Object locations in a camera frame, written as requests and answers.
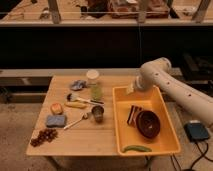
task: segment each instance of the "blue sponge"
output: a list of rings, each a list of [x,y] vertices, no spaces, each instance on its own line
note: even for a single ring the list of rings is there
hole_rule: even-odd
[[[64,127],[66,125],[66,115],[48,115],[46,119],[46,127]]]

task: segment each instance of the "utensil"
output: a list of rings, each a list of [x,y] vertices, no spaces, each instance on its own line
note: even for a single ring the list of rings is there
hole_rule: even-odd
[[[70,94],[68,94],[67,99],[70,100],[70,101],[76,101],[76,100],[78,100],[78,101],[90,103],[90,104],[93,104],[93,105],[104,105],[104,103],[100,102],[100,101],[81,98],[81,97],[78,96],[77,93],[70,93]]]
[[[64,130],[66,130],[66,129],[68,129],[68,128],[74,126],[75,124],[79,123],[80,121],[86,120],[86,119],[88,119],[88,118],[89,118],[88,113],[86,113],[86,114],[84,114],[84,115],[81,117],[81,119],[79,119],[79,120],[77,120],[77,121],[74,121],[74,122],[70,123],[69,125],[65,126],[65,127],[64,127]]]

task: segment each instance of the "spoon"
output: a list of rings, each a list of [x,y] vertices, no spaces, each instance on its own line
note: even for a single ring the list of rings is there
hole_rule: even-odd
[[[84,115],[81,117],[81,119],[79,119],[79,120],[77,120],[77,121],[74,121],[74,122],[70,123],[69,125],[65,126],[65,127],[64,127],[64,130],[66,130],[66,129],[68,129],[68,128],[74,126],[75,124],[79,123],[80,121],[86,120],[86,119],[88,119],[88,118],[89,118],[88,113],[86,113],[86,114],[84,114]]]

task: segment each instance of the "orange tray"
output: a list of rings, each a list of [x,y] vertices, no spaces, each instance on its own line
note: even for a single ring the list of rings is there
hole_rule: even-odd
[[[180,144],[170,120],[164,100],[158,87],[146,92],[126,94],[126,87],[113,88],[113,104],[117,150],[122,156],[169,155],[180,152]],[[141,106],[153,111],[159,118],[161,128],[154,139],[144,137],[136,127],[127,124],[131,105]],[[122,150],[128,145],[142,145],[152,149],[151,152]]]

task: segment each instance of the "green pepper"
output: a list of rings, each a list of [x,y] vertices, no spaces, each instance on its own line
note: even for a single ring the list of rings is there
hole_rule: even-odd
[[[129,146],[126,146],[123,149],[123,153],[130,151],[130,150],[139,151],[139,152],[150,152],[150,151],[152,151],[151,148],[148,148],[148,147],[145,147],[145,146],[142,146],[142,145],[129,145]]]

